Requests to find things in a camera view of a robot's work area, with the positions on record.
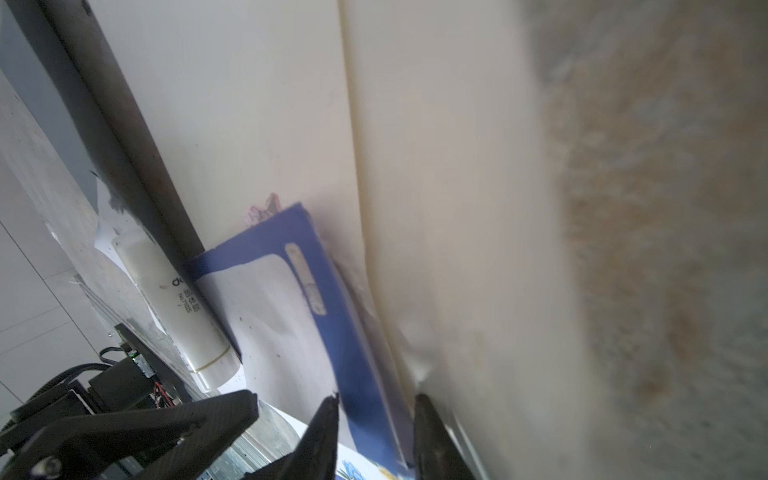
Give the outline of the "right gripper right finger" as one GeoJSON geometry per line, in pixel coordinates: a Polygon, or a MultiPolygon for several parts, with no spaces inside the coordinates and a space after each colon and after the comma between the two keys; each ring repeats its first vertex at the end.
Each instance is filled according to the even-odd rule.
{"type": "Polygon", "coordinates": [[[417,479],[475,479],[426,394],[415,397],[413,457],[417,479]]]}

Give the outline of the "cream envelope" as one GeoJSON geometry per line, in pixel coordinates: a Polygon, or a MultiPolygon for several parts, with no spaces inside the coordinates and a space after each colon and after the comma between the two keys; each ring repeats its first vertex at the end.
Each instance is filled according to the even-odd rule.
{"type": "Polygon", "coordinates": [[[514,1],[48,1],[184,253],[301,201],[494,479],[593,479],[587,343],[514,1]]]}

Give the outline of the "white glue stick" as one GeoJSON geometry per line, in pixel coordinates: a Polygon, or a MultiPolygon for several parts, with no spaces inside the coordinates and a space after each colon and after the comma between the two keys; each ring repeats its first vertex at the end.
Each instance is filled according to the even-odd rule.
{"type": "Polygon", "coordinates": [[[210,392],[235,376],[234,348],[161,247],[140,232],[118,236],[112,246],[198,388],[210,392]]]}

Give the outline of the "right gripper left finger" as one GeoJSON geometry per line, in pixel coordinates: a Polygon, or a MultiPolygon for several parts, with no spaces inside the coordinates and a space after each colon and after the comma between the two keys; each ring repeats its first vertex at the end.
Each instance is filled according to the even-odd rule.
{"type": "Polygon", "coordinates": [[[295,450],[246,473],[243,480],[334,480],[338,457],[339,395],[326,397],[295,450]]]}

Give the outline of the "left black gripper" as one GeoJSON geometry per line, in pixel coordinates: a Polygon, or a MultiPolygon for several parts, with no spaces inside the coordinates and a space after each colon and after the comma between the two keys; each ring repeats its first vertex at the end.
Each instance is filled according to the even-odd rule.
{"type": "Polygon", "coordinates": [[[119,461],[153,449],[165,452],[136,479],[196,479],[259,418],[258,397],[248,390],[193,401],[148,345],[123,324],[116,330],[162,379],[179,386],[184,402],[50,421],[21,446],[3,479],[96,479],[119,461]]]}

